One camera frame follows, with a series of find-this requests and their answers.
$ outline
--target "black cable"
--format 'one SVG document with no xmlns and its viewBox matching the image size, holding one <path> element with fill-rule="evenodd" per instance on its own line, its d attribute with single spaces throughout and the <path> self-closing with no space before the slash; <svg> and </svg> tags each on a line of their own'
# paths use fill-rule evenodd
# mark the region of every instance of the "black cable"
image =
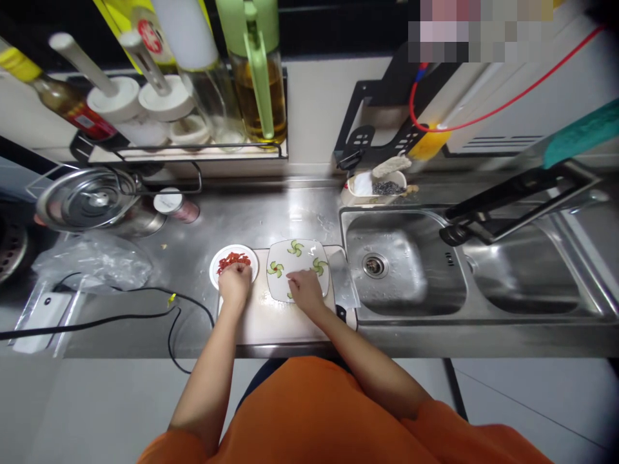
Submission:
<svg viewBox="0 0 619 464">
<path fill-rule="evenodd" d="M 57 284 L 54 285 L 54 288 L 52 289 L 52 291 L 53 292 L 57 292 L 58 289 L 62 286 L 62 284 L 64 283 L 65 280 L 67 280 L 70 277 L 73 277 L 74 275 L 78 275 L 78 274 L 81 274 L 81 273 L 79 273 L 79 272 L 78 273 L 73 273 L 73 274 L 69 274 L 66 277 L 63 277 L 63 279 L 60 282 L 58 282 Z"/>
<path fill-rule="evenodd" d="M 73 324 L 73 325 L 63 325 L 60 327 L 43 327 L 41 329 L 25 329 L 19 331 L 10 331 L 10 332 L 0 332 L 0 342 L 3 340 L 11 340 L 13 338 L 24 338 L 27 336 L 37 336 L 37 335 L 52 335 L 57 333 L 65 333 L 65 332 L 77 332 L 80 330 L 91 329 L 93 327 L 97 327 L 98 325 L 108 324 L 110 322 L 123 320 L 123 319 L 155 319 L 158 317 L 167 316 L 171 313 L 172 309 L 167 310 L 165 313 L 157 313 L 157 314 L 123 314 L 121 316 L 112 316 L 105 319 L 98 319 L 93 322 L 86 322 L 85 324 Z"/>
<path fill-rule="evenodd" d="M 170 327 L 170 332 L 168 332 L 168 354 L 170 355 L 170 359 L 172 360 L 172 362 L 174 363 L 174 365 L 176 367 L 178 367 L 182 372 L 184 372 L 185 374 L 191 374 L 191 371 L 187 371 L 186 369 L 183 369 L 181 367 L 181 365 L 178 363 L 178 361 L 176 360 L 176 358 L 174 357 L 174 354 L 172 353 L 172 331 L 174 330 L 174 325 L 176 324 L 176 321 L 179 319 L 179 316 L 181 315 L 181 311 L 182 309 L 180 307 L 179 308 L 179 313 L 176 315 L 176 317 L 174 318 L 174 322 L 172 322 L 172 326 Z"/>
<path fill-rule="evenodd" d="M 56 289 L 60 288 L 64 284 L 65 280 L 67 280 L 68 278 L 73 277 L 75 275 L 78 275 L 78 274 L 81 274 L 81 273 L 80 272 L 76 272 L 76 273 L 69 274 L 68 276 L 65 276 L 60 282 L 58 282 L 56 285 L 54 285 L 54 290 L 53 291 L 56 291 Z M 204 309 L 204 312 L 206 312 L 206 315 L 208 316 L 208 319 L 209 319 L 209 321 L 211 323 L 211 329 L 213 329 L 215 327 L 215 321 L 213 319 L 213 315 L 208 310 L 208 308 L 206 306 L 204 306 L 203 304 L 201 304 L 199 301 L 194 300 L 190 296 L 183 295 L 182 293 L 174 292 L 172 290 L 168 290 L 168 289 L 165 289 L 165 288 L 162 288 L 162 287 L 142 287 L 142 288 L 132 289 L 132 290 L 123 290 L 123 289 L 121 289 L 119 287 L 114 287 L 112 285 L 109 285 L 109 286 L 111 288 L 113 288 L 115 290 L 118 290 L 120 292 L 123 292 L 123 293 L 129 293 L 129 292 L 134 292 L 134 291 L 144 291 L 144 290 L 158 290 L 160 292 L 167 293 L 168 295 L 176 294 L 177 297 L 182 298 L 184 300 L 187 300 L 187 301 L 189 301 L 189 302 L 199 306 L 200 308 Z M 187 371 L 186 369 L 183 369 L 181 367 L 181 365 L 178 363 L 178 361 L 174 357 L 174 354 L 172 353 L 172 345 L 171 345 L 172 331 L 174 330 L 174 326 L 176 325 L 176 321 L 179 319 L 179 317 L 181 315 L 181 311 L 182 311 L 182 309 L 179 306 L 173 306 L 172 308 L 167 310 L 165 313 L 158 313 L 158 314 L 123 314 L 121 316 L 113 316 L 113 317 L 109 317 L 109 318 L 105 318 L 105 319 L 98 319 L 96 321 L 87 322 L 85 324 L 74 324 L 74 325 L 64 325 L 62 327 L 44 327 L 44 328 L 41 328 L 41 329 L 27 329 L 27 330 L 0 332 L 0 341 L 12 340 L 14 338 L 23 338 L 23 337 L 27 337 L 27 336 L 51 335 L 51 334 L 57 334 L 57 333 L 77 332 L 77 331 L 80 331 L 80 330 L 90 329 L 92 327 L 97 327 L 98 325 L 107 324 L 109 322 L 114 322 L 114 321 L 123 320 L 123 319 L 155 319 L 155 318 L 167 316 L 175 308 L 178 308 L 179 313 L 174 318 L 174 321 L 172 322 L 172 326 L 170 327 L 170 332 L 168 333 L 168 354 L 170 355 L 170 359 L 172 360 L 172 362 L 174 363 L 174 365 L 176 367 L 178 367 L 185 374 L 191 374 L 192 373 L 191 371 Z"/>
</svg>

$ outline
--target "hand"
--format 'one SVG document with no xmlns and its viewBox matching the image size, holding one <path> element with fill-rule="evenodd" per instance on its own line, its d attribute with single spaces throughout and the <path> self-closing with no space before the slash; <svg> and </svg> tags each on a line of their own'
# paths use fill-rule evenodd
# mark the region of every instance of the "hand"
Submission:
<svg viewBox="0 0 619 464">
<path fill-rule="evenodd" d="M 251 266 L 242 263 L 233 263 L 219 276 L 219 293 L 226 306 L 245 308 L 245 301 L 250 291 Z"/>
<path fill-rule="evenodd" d="M 287 274 L 286 277 L 290 279 L 288 285 L 292 298 L 310 319 L 325 309 L 329 311 L 322 299 L 322 289 L 314 271 L 299 271 Z"/>
</svg>

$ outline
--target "small white bowl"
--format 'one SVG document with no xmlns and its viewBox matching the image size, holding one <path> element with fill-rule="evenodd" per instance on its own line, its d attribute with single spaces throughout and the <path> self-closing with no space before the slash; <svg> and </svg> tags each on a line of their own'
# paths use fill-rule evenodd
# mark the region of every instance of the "small white bowl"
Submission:
<svg viewBox="0 0 619 464">
<path fill-rule="evenodd" d="M 211 284 L 213 284 L 213 287 L 217 290 L 219 290 L 219 275 L 217 275 L 217 271 L 219 270 L 219 260 L 226 258 L 230 253 L 245 253 L 245 256 L 247 256 L 251 261 L 251 281 L 253 282 L 256 280 L 256 277 L 258 277 L 258 257 L 253 250 L 245 245 L 228 245 L 215 254 L 208 271 L 208 275 L 211 278 Z"/>
</svg>

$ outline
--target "plastic bag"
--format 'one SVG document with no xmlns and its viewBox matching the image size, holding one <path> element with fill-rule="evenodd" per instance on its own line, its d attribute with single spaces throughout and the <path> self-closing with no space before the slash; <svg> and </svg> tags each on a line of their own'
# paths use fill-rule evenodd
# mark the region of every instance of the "plastic bag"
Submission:
<svg viewBox="0 0 619 464">
<path fill-rule="evenodd" d="M 145 285 L 153 271 L 148 257 L 133 243 L 101 231 L 70 237 L 41 253 L 32 269 L 41 277 L 74 290 L 98 295 Z"/>
</svg>

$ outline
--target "stainless steel sink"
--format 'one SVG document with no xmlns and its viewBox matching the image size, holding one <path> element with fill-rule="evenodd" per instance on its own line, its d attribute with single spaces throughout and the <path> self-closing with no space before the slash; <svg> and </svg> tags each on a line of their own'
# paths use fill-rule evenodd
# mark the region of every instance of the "stainless steel sink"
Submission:
<svg viewBox="0 0 619 464">
<path fill-rule="evenodd" d="M 501 211 L 495 225 L 522 215 Z M 340 210 L 362 307 L 359 324 L 597 324 L 615 322 L 594 265 L 559 216 L 497 243 L 452 248 L 438 235 L 442 208 Z"/>
<path fill-rule="evenodd" d="M 508 222 L 495 223 L 502 227 Z M 584 304 L 557 246 L 534 224 L 493 245 L 470 240 L 462 250 L 479 290 L 503 311 L 562 314 Z"/>
<path fill-rule="evenodd" d="M 348 260 L 361 302 L 384 315 L 453 314 L 466 284 L 453 248 L 431 213 L 361 214 L 346 232 Z"/>
</svg>

